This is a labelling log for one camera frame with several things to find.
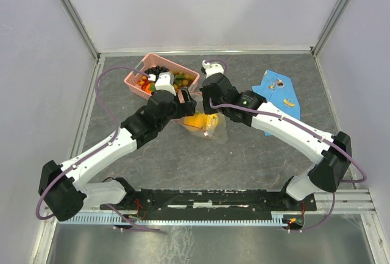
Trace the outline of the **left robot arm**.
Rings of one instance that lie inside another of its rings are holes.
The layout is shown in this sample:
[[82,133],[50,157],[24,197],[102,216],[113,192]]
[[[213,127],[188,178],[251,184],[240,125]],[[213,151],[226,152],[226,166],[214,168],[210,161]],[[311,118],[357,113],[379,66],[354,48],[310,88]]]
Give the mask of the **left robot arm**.
[[121,180],[96,184],[90,180],[119,158],[155,139],[171,120],[193,116],[196,101],[187,88],[181,93],[180,98],[174,92],[157,90],[146,105],[95,146],[63,163],[45,163],[38,202],[45,203],[58,221],[72,218],[89,205],[116,204],[121,209],[133,206],[135,195]]

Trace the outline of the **yellow lemon toy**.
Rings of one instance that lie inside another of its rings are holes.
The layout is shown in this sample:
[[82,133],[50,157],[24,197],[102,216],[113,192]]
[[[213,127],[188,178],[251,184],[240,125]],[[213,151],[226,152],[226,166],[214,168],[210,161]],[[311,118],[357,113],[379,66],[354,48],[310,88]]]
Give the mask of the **yellow lemon toy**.
[[212,115],[208,115],[208,119],[207,119],[207,127],[209,129],[215,129],[219,124],[219,117],[218,117],[218,114],[212,114]]

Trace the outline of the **clear zip top bag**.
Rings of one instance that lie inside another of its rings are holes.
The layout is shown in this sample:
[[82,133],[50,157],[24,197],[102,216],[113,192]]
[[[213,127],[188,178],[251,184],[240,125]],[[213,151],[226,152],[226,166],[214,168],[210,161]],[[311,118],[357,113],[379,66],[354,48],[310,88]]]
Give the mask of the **clear zip top bag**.
[[[202,93],[199,91],[190,92],[193,99],[197,102],[196,112],[204,113],[203,104],[202,104]],[[205,130],[190,131],[187,127],[183,126],[180,122],[183,118],[175,120],[176,123],[180,124],[186,130],[189,131],[191,135],[194,135],[199,138],[214,140],[217,143],[224,144],[228,140],[226,121],[225,117],[221,113],[217,113],[219,117],[219,124],[215,129],[209,129],[206,125]]]

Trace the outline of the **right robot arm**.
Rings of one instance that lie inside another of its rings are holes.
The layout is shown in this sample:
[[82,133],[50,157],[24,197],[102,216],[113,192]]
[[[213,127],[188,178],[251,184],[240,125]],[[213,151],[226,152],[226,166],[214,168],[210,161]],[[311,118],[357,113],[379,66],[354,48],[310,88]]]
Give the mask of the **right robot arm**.
[[200,88],[205,113],[221,113],[235,123],[270,133],[306,156],[312,165],[286,183],[280,204],[295,209],[319,190],[334,193],[350,164],[352,146],[344,132],[315,129],[276,108],[251,90],[239,92],[222,73],[208,75]]

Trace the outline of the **yellow orange peach toy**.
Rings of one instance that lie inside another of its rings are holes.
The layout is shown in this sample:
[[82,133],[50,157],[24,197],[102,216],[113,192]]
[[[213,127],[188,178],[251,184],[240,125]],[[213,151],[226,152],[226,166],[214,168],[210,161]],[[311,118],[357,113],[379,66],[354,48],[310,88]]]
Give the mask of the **yellow orange peach toy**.
[[190,131],[205,130],[207,116],[205,113],[196,112],[193,116],[184,117],[180,123]]

